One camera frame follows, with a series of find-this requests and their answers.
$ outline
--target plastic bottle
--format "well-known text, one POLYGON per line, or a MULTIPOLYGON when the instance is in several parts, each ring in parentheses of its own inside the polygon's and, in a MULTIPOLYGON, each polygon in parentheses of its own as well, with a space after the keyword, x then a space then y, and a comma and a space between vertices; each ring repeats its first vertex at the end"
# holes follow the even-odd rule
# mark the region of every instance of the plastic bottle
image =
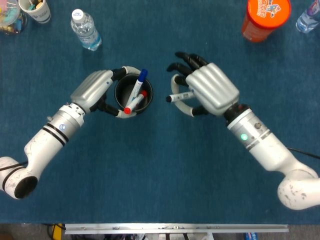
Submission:
POLYGON ((296 21, 296 28, 307 34, 313 30, 320 22, 319 0, 314 2, 301 14, 296 21))
POLYGON ((71 27, 80 39, 82 46, 95 51, 101 45, 101 37, 96 30, 93 18, 80 9, 72 12, 71 27))

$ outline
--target blue tablecloth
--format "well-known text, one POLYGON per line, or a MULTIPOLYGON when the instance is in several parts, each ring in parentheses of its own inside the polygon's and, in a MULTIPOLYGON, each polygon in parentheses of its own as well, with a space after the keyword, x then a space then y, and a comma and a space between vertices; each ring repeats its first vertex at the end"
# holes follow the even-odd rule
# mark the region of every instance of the blue tablecloth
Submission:
MULTIPOLYGON (((265 171, 225 120, 188 117, 165 101, 176 51, 216 63, 240 102, 290 147, 319 150, 320 30, 296 30, 309 4, 267 41, 242 37, 245 0, 48 1, 52 18, 0 35, 0 155, 26 160, 24 146, 93 71, 146 68, 149 108, 132 119, 103 112, 85 124, 23 200, 0 192, 0 222, 320 224, 320 207, 293 211, 277 197, 283 179, 265 171), (90 13, 102 47, 81 47, 72 10, 90 13)), ((115 103, 113 88, 108 103, 115 103)), ((295 154, 320 173, 320 161, 295 154)))

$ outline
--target floor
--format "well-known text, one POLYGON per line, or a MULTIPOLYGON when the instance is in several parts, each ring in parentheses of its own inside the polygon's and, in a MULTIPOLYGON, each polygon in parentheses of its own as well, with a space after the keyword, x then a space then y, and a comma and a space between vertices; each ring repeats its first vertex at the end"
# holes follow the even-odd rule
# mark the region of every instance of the floor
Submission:
MULTIPOLYGON (((9 233, 14 240, 50 240, 47 227, 42 224, 0 224, 0 234, 9 233)), ((91 239, 103 240, 103 235, 88 236, 91 239)), ((241 233, 219 233, 213 235, 214 240, 243 240, 241 233)), ((64 235, 63 240, 71 240, 64 235)), ((259 233, 259 240, 319 240, 320 225, 292 225, 289 233, 259 233)))

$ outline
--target white robotic arm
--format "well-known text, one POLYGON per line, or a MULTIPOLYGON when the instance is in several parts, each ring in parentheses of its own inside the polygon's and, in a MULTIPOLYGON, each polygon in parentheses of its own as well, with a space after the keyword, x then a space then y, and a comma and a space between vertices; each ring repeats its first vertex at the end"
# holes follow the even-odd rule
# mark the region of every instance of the white robotic arm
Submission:
POLYGON ((125 66, 89 75, 72 93, 72 103, 62 106, 53 117, 48 117, 47 124, 24 147, 28 159, 26 168, 11 157, 0 157, 0 189, 15 199, 28 196, 37 186, 48 163, 84 124, 85 114, 99 109, 117 118, 135 116, 135 113, 127 115, 105 103, 106 91, 112 83, 132 73, 139 74, 140 71, 125 66))
POLYGON ((178 85, 189 87, 206 111, 195 114, 195 109, 182 101, 175 102, 176 106, 193 117, 208 112, 224 116, 227 128, 266 170, 285 175, 277 194, 286 207, 302 210, 320 205, 320 179, 317 173, 299 162, 247 105, 238 104, 239 91, 228 77, 215 64, 196 54, 177 52, 175 55, 189 67, 180 63, 168 67, 169 72, 177 70, 183 75, 172 77, 172 92, 179 93, 178 85))

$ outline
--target marker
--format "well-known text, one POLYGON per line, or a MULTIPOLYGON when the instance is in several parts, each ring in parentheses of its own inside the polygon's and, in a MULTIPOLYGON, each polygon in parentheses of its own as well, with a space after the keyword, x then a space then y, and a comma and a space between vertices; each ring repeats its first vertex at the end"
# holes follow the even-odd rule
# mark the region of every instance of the marker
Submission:
POLYGON ((125 106, 128 106, 138 96, 141 85, 144 83, 147 75, 148 71, 146 69, 142 69, 125 106))
POLYGON ((145 90, 142 90, 141 93, 124 108, 124 113, 130 114, 147 95, 147 92, 145 90))
POLYGON ((192 99, 195 98, 196 95, 192 91, 186 91, 178 94, 171 94, 165 98, 168 103, 177 102, 180 100, 192 99))

